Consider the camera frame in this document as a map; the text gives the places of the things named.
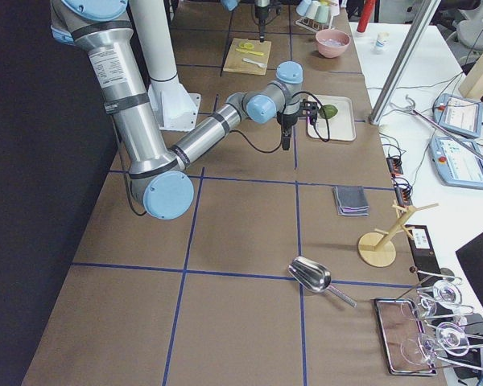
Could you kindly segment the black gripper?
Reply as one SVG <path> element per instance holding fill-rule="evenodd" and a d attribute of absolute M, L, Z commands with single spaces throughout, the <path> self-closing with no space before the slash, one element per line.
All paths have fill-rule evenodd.
<path fill-rule="evenodd" d="M 254 15 L 258 22 L 259 42 L 265 41 L 265 23 L 270 12 L 270 0 L 255 0 Z"/>
<path fill-rule="evenodd" d="M 302 99 L 297 104 L 291 106 L 292 111 L 277 112 L 277 122 L 281 127 L 281 147 L 283 150 L 290 149 L 291 129 L 300 117 L 307 117 L 314 125 L 317 121 L 319 104 L 315 101 Z"/>

